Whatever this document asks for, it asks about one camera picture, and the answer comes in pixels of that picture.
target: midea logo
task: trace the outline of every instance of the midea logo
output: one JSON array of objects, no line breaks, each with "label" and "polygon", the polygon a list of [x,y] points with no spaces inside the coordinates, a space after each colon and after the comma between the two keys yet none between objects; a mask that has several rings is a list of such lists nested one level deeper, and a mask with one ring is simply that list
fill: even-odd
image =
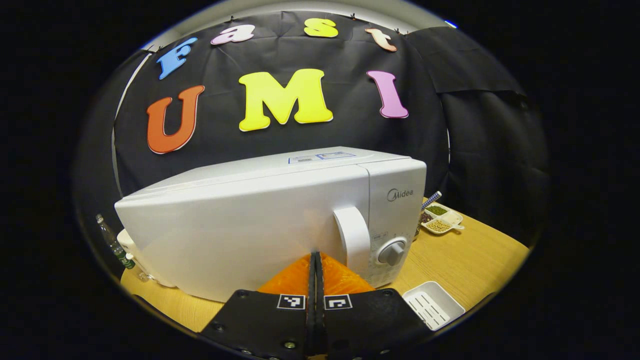
[{"label": "midea logo", "polygon": [[400,192],[398,189],[391,189],[387,193],[387,201],[393,201],[409,195],[413,195],[413,190],[405,190],[403,192]]}]

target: table surface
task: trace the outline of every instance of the table surface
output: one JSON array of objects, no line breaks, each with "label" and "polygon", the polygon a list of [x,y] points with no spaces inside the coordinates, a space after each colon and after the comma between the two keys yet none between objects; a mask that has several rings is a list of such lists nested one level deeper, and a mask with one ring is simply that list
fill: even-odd
[{"label": "table surface", "polygon": [[[500,290],[520,268],[529,249],[490,226],[462,216],[464,230],[452,229],[435,235],[421,228],[400,274],[383,288],[394,288],[402,295],[426,281],[435,281],[465,310]],[[160,312],[196,332],[224,305],[154,281],[141,282],[129,270],[122,274],[120,283],[129,293],[141,296]]]}]

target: yellow letter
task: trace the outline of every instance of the yellow letter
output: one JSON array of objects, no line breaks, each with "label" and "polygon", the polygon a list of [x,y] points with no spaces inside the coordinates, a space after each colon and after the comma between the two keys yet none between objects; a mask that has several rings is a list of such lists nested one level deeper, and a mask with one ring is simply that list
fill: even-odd
[{"label": "yellow letter", "polygon": [[305,20],[305,32],[310,37],[333,38],[338,35],[338,29],[334,28],[335,22],[329,19],[318,19],[313,17]]},{"label": "yellow letter", "polygon": [[262,113],[264,102],[276,120],[286,124],[298,100],[298,112],[293,116],[297,122],[326,122],[333,113],[326,108],[320,79],[322,70],[300,69],[296,71],[286,88],[283,88],[268,72],[254,72],[241,77],[238,82],[246,86],[246,113],[240,121],[240,130],[264,129],[271,120]]}]

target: microwave door handle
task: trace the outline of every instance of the microwave door handle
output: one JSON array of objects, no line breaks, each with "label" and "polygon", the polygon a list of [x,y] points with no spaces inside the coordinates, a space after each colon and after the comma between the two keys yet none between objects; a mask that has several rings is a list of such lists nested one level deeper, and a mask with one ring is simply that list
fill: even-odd
[{"label": "microwave door handle", "polygon": [[371,241],[369,229],[360,210],[355,206],[334,210],[333,216],[338,224],[342,248],[347,255],[347,267],[366,279],[369,275],[369,256]]}]

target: blue letter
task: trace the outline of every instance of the blue letter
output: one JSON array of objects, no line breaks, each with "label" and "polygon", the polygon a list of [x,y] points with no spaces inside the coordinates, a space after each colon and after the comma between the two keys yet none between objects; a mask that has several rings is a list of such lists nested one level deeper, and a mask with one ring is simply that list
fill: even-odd
[{"label": "blue letter", "polygon": [[195,42],[198,38],[190,38],[189,40],[183,42],[182,44],[175,47],[175,49],[169,51],[168,53],[162,55],[157,63],[162,65],[162,74],[160,74],[160,80],[166,78],[167,75],[171,74],[172,71],[179,68],[187,59],[178,59],[178,56],[187,56],[187,54],[191,51],[191,47],[189,44]]}]

